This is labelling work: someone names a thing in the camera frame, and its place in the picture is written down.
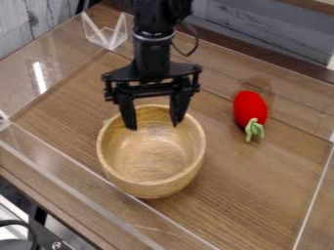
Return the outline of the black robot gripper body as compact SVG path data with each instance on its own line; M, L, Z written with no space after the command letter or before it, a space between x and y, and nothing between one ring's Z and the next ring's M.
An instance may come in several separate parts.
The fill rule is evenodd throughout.
M158 37L133 34L134 57L128 65L101 75L104 99L113 104L168 96L172 104L188 104L198 91L197 64L173 62L174 33Z

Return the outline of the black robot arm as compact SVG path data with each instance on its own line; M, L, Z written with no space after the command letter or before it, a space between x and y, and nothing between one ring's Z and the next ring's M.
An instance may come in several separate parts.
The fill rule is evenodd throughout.
M118 106L124 125L137 129L134 99L168 96L173 126L182 122L192 95L198 91L201 67L170 61L170 48L188 57L194 46L181 52L173 44L174 26L190 15L193 0L132 0L134 57L128 65L101 75L104 99Z

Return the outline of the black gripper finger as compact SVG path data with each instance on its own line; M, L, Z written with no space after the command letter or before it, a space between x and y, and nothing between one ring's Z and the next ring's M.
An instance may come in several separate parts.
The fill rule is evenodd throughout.
M172 93L169 98L169 116L173 126L182 122L189 102L192 97L192 90L182 88Z
M117 97L118 109L124 121L124 125L129 130L137 129L137 119L136 119L136 110L133 105L133 99L128 95L120 95Z

